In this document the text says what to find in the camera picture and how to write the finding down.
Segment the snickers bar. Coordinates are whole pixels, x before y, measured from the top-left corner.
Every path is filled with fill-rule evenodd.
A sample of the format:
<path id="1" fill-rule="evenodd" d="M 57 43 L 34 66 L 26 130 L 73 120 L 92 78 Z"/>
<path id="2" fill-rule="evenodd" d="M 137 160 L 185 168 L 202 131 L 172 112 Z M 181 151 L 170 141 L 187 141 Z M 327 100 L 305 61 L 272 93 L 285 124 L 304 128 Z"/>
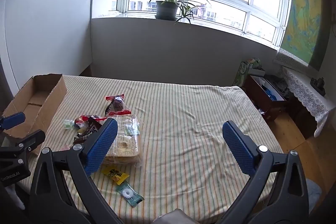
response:
<path id="1" fill-rule="evenodd" d="M 94 133 L 98 132 L 98 130 L 101 128 L 102 124 L 98 121 L 88 121 L 87 126 L 84 129 L 84 131 L 79 132 L 73 140 L 73 144 L 81 144 L 84 143 L 88 137 Z"/>

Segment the yellow candy wrapper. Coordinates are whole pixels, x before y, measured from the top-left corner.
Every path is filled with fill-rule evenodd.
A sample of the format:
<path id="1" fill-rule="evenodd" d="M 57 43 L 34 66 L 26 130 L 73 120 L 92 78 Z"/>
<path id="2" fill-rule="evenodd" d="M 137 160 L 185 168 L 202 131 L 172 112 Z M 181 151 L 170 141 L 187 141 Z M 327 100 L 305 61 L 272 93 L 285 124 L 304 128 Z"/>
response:
<path id="1" fill-rule="evenodd" d="M 129 175 L 120 171 L 117 167 L 113 165 L 103 165 L 101 169 L 102 173 L 112 179 L 117 185 L 121 185 Z"/>

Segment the packaged bread slices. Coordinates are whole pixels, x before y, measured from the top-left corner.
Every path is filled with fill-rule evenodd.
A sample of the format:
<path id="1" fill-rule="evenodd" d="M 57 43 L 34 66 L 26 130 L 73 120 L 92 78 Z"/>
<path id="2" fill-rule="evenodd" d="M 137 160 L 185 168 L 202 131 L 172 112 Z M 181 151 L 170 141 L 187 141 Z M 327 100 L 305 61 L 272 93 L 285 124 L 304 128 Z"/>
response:
<path id="1" fill-rule="evenodd" d="M 142 162 L 141 132 L 136 115 L 115 115 L 112 118 L 117 122 L 117 136 L 103 164 L 140 166 Z"/>

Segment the green mint candy packet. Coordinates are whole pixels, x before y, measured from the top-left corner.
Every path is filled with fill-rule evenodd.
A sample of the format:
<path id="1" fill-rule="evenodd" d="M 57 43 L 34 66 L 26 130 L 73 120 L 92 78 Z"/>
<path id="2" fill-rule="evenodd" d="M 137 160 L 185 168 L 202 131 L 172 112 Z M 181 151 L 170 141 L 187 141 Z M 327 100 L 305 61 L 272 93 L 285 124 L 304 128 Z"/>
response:
<path id="1" fill-rule="evenodd" d="M 117 185 L 116 189 L 131 207 L 136 207 L 144 200 L 143 196 L 139 195 L 127 181 Z"/>

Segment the red dried meat snack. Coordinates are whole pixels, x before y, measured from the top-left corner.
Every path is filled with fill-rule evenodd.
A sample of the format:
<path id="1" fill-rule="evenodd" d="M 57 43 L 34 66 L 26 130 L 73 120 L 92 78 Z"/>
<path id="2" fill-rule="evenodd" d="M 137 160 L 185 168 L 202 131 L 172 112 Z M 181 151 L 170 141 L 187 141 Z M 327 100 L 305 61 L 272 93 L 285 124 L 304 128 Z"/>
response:
<path id="1" fill-rule="evenodd" d="M 131 114 L 130 108 L 128 108 L 124 102 L 124 94 L 117 96 L 107 96 L 106 101 L 109 101 L 109 105 L 105 109 L 105 116 L 112 117 L 115 115 L 129 115 Z"/>

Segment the small green candy clear wrapper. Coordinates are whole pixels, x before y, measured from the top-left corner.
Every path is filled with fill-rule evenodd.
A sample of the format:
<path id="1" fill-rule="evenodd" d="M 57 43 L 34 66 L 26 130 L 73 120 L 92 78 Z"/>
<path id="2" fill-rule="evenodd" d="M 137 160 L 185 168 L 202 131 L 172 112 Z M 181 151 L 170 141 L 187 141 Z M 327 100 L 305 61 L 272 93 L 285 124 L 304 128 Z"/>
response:
<path id="1" fill-rule="evenodd" d="M 71 129 L 74 128 L 75 122 L 74 122 L 74 120 L 71 120 L 71 119 L 65 119 L 63 121 L 63 126 L 66 130 L 71 130 Z"/>

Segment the brown cardboard box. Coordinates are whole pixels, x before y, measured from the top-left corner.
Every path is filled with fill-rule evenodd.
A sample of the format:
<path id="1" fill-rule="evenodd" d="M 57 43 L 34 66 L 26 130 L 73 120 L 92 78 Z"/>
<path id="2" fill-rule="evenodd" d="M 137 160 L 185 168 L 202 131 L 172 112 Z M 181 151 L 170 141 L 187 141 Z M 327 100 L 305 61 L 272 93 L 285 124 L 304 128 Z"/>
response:
<path id="1" fill-rule="evenodd" d="M 56 118 L 64 97 L 67 94 L 62 74 L 36 75 L 31 77 L 9 103 L 3 115 L 18 112 L 25 115 L 25 121 L 11 129 L 5 130 L 7 136 L 22 139 L 36 130 L 45 132 L 45 141 L 62 134 L 62 122 Z"/>

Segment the striped yellow table cloth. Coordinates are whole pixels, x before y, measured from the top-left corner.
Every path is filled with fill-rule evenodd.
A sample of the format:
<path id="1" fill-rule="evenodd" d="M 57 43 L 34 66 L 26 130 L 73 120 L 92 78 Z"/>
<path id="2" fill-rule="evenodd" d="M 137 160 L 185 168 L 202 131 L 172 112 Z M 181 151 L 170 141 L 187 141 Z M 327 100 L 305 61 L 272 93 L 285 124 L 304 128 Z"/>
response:
<path id="1" fill-rule="evenodd" d="M 130 206 L 113 181 L 92 174 L 102 196 L 125 223 L 151 223 L 183 210 L 199 223 L 214 223 L 248 181 L 222 137 L 230 120 L 258 145 L 281 147 L 272 131 L 239 88 L 177 85 L 65 76 L 67 94 L 46 133 L 44 146 L 58 151 L 71 145 L 74 132 L 65 119 L 103 115 L 106 96 L 123 94 L 139 121 L 141 165 L 122 165 L 130 186 L 143 201 Z"/>

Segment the white cabinet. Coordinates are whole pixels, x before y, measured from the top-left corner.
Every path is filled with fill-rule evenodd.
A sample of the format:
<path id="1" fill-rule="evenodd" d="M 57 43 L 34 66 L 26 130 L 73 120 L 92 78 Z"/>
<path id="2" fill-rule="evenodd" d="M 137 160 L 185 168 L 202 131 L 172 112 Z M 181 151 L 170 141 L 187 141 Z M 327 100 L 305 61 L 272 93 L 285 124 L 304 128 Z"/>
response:
<path id="1" fill-rule="evenodd" d="M 33 76 L 92 62 L 91 0 L 1 0 L 1 65 L 12 94 Z"/>

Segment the dark red wooden cabinet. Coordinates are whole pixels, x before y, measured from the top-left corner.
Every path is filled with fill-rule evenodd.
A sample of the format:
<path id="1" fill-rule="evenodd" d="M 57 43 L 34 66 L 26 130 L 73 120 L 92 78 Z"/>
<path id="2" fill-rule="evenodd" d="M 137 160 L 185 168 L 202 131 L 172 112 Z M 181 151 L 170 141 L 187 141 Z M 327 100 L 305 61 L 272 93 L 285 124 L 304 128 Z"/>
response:
<path id="1" fill-rule="evenodd" d="M 248 75 L 243 88 L 266 121 L 274 121 L 286 106 L 285 98 L 262 77 Z"/>

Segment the white lace cloth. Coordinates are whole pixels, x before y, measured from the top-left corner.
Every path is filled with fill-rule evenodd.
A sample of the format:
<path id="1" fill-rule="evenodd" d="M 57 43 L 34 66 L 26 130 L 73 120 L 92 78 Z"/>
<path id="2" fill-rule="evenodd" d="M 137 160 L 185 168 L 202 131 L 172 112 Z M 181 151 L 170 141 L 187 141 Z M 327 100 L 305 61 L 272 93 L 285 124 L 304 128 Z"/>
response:
<path id="1" fill-rule="evenodd" d="M 306 75 L 287 67 L 282 67 L 282 75 L 289 90 L 314 117 L 317 125 L 313 136 L 317 138 L 335 113 L 335 104 L 319 94 L 311 86 L 311 78 Z"/>

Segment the green carton box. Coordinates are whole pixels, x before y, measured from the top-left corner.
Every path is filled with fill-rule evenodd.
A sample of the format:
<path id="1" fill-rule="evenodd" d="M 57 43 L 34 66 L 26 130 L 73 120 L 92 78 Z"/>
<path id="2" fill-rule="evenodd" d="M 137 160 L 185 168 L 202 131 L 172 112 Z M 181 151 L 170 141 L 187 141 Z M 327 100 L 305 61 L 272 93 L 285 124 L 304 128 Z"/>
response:
<path id="1" fill-rule="evenodd" d="M 245 83 L 245 80 L 248 76 L 250 69 L 259 69 L 261 68 L 261 61 L 258 58 L 252 58 L 247 61 L 242 61 L 240 63 L 239 69 L 236 73 L 233 86 L 242 87 Z"/>

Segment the potted spider plant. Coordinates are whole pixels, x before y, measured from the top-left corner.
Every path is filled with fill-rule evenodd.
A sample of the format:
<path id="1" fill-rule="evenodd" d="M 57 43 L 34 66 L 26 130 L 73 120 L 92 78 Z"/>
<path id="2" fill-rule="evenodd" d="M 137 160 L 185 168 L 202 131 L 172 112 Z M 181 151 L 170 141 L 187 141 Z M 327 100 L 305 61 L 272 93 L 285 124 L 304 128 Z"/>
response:
<path id="1" fill-rule="evenodd" d="M 196 0 L 161 0 L 156 1 L 156 19 L 169 20 L 180 22 L 182 19 L 186 19 L 189 24 L 194 19 L 195 11 L 205 5 L 208 0 L 196 1 Z"/>

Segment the wall map poster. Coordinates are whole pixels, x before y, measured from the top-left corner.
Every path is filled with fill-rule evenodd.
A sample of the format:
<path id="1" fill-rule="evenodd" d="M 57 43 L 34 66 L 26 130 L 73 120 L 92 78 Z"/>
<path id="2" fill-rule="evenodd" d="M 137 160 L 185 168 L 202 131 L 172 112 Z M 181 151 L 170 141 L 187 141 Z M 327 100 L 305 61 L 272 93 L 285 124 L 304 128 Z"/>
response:
<path id="1" fill-rule="evenodd" d="M 330 0 L 291 0 L 278 58 L 293 67 L 319 71 L 330 35 Z"/>

